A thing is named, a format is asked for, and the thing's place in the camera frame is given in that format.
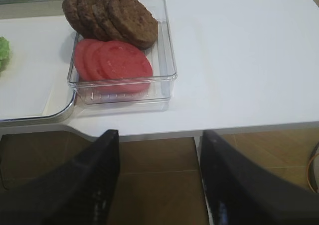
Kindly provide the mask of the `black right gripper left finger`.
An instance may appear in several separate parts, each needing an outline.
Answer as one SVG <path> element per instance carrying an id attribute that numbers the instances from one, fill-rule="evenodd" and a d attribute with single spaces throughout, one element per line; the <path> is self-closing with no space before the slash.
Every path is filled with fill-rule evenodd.
<path id="1" fill-rule="evenodd" d="M 108 130 L 60 167 L 0 195 L 2 225 L 104 225 L 120 173 Z"/>

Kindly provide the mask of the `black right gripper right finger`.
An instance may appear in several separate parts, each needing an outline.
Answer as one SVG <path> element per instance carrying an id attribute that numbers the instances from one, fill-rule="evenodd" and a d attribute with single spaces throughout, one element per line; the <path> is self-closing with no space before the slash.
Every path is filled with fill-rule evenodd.
<path id="1" fill-rule="evenodd" d="M 212 130 L 200 171 L 216 225 L 317 225 L 319 197 L 261 168 Z"/>

